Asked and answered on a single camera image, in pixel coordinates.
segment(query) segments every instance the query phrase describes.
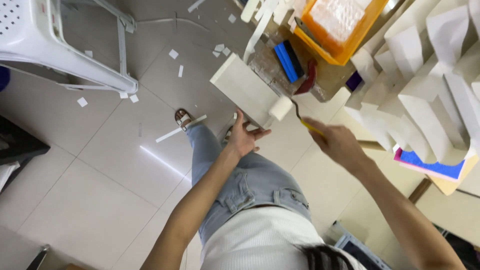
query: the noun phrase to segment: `orange tray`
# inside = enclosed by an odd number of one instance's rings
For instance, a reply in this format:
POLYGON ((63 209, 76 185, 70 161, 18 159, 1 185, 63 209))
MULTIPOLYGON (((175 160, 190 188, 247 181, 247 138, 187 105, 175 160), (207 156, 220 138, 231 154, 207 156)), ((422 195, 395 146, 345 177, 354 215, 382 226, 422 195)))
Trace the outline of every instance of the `orange tray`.
POLYGON ((308 37, 308 35, 306 35, 298 26, 293 33, 305 42, 310 48, 309 51, 313 54, 320 55, 329 64, 344 66, 360 45, 360 42, 368 33, 368 30, 370 30, 375 20, 380 16, 380 13, 382 13, 387 2, 388 0, 372 0, 370 2, 365 9, 364 17, 359 21, 358 25, 353 30, 352 35, 346 41, 343 52, 334 57, 308 37))

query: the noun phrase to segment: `blue squeegee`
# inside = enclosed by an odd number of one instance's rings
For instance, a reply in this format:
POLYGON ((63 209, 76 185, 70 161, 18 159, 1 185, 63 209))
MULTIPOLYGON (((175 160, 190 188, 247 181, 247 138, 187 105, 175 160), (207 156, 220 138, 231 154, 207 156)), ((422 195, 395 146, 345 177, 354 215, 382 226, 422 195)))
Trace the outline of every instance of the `blue squeegee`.
POLYGON ((275 46, 274 50, 280 59, 280 62, 282 63, 285 73, 287 73, 288 80, 291 83, 305 75, 305 72, 301 68, 299 59, 297 58, 297 55, 295 55, 290 41, 285 40, 284 42, 275 46))

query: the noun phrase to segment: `white foam roller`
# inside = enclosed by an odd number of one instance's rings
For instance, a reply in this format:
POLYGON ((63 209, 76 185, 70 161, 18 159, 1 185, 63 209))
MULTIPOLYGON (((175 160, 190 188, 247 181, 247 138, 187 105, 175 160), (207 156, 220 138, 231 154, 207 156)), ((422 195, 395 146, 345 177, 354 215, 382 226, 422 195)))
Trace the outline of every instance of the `white foam roller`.
POLYGON ((290 98, 282 96, 275 102, 268 114, 278 121, 282 121, 292 107, 293 103, 290 98))

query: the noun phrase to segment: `wooden table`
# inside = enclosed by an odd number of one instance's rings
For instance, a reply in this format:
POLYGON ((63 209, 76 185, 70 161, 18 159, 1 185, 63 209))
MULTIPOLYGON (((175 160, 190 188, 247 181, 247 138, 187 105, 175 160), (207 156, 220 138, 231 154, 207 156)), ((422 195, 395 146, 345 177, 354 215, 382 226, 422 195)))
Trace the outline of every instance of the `wooden table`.
MULTIPOLYGON (((243 4, 239 0, 233 0, 236 5, 243 9, 243 4)), ((390 0, 385 6, 384 11, 380 17, 375 21, 368 34, 363 39, 359 48, 368 41, 395 13, 404 0, 390 0)), ((290 18, 292 11, 288 12, 281 25, 277 25, 270 19, 267 28, 264 31, 263 40, 267 40, 265 46, 260 52, 254 54, 254 57, 249 62, 250 68, 265 82, 270 88, 277 93, 292 95, 303 82, 300 78, 294 83, 290 83, 285 74, 280 60, 275 54, 274 47, 282 41, 289 39, 297 57, 302 65, 303 70, 307 73, 307 62, 313 55, 307 51, 298 37, 290 32, 290 26, 287 20, 290 18)), ((351 61, 348 61, 345 66, 331 65, 323 58, 316 58, 317 65, 317 79, 311 93, 319 100, 319 102, 328 102, 339 91, 345 83, 355 72, 355 67, 351 61)))

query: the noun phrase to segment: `person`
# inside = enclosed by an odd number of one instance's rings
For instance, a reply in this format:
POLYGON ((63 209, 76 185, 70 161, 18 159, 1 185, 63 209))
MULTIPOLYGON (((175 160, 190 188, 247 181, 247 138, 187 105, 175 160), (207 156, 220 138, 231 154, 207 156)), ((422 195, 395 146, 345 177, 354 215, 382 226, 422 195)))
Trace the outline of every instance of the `person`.
MULTIPOLYGON (((297 182, 255 153, 255 141, 271 130, 248 131, 239 109, 237 115, 222 147, 207 127, 191 125, 185 110, 176 112, 175 120, 193 147, 192 189, 173 210, 141 269, 178 270, 197 231, 203 270, 364 269, 323 242, 297 182)), ((323 132, 309 131, 320 149, 368 190, 417 269, 465 270, 452 247, 387 180, 349 129, 303 119, 323 132)))

